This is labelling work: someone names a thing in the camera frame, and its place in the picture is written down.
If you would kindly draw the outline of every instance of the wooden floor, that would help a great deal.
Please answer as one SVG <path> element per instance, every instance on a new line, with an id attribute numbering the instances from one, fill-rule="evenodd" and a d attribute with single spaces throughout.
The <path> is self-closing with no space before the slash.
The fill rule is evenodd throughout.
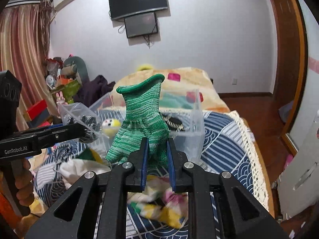
<path id="1" fill-rule="evenodd" d="M 269 180 L 272 183 L 283 171 L 288 150 L 280 140 L 280 133 L 284 127 L 278 114 L 278 105 L 271 97 L 237 97 L 223 98 L 230 110 L 236 110 L 242 118 L 245 118 L 254 133 L 266 165 Z M 272 190 L 274 199 L 275 216 L 278 216 L 278 194 Z M 298 232 L 304 221 L 309 219 L 312 207 L 290 220 L 281 223 L 286 233 L 291 230 Z"/>

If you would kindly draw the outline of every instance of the white lace trim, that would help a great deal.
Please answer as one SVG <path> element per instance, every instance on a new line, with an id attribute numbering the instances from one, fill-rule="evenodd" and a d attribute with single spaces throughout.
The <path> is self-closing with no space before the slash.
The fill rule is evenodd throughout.
<path id="1" fill-rule="evenodd" d="M 251 136 L 249 135 L 249 128 L 245 125 L 243 119 L 239 117 L 239 114 L 237 111 L 232 111 L 230 113 L 224 113 L 224 114 L 230 116 L 240 129 L 242 139 L 244 141 L 244 149 L 245 149 L 245 152 L 247 153 L 247 156 L 251 164 L 253 187 L 254 187 L 253 195 L 260 202 L 260 204 L 262 204 L 263 207 L 267 209 L 267 211 L 269 211 L 269 206 L 268 206 L 269 196 L 267 192 L 265 177 L 263 175 L 263 169 L 261 167 L 255 145 L 251 139 Z"/>

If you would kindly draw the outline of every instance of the curtain rod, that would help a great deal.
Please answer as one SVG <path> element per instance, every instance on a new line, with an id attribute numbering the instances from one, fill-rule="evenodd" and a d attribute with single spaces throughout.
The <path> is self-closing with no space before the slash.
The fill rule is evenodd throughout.
<path id="1" fill-rule="evenodd" d="M 41 2 L 41 0 L 16 0 L 16 1 L 9 2 L 5 6 L 5 8 L 17 6 L 17 5 L 22 5 L 22 4 L 32 4 L 32 3 L 40 3 L 40 2 Z"/>

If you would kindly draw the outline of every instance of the pink bunny toy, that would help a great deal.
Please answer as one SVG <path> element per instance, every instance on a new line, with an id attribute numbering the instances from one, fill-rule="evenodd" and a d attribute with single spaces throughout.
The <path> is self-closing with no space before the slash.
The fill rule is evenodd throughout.
<path id="1" fill-rule="evenodd" d="M 56 104 L 58 105 L 58 113 L 60 114 L 59 104 L 68 105 L 68 103 L 65 101 L 65 98 L 63 97 L 62 91 L 60 91 L 60 94 L 56 93 L 55 95 L 56 95 Z"/>

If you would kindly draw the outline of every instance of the pink stripe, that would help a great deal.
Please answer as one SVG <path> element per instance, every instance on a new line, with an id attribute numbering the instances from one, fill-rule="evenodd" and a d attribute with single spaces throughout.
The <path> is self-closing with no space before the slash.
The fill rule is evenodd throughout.
<path id="1" fill-rule="evenodd" d="M 319 60 L 309 57 L 308 66 L 309 66 L 309 69 L 311 69 L 312 71 L 319 73 Z"/>

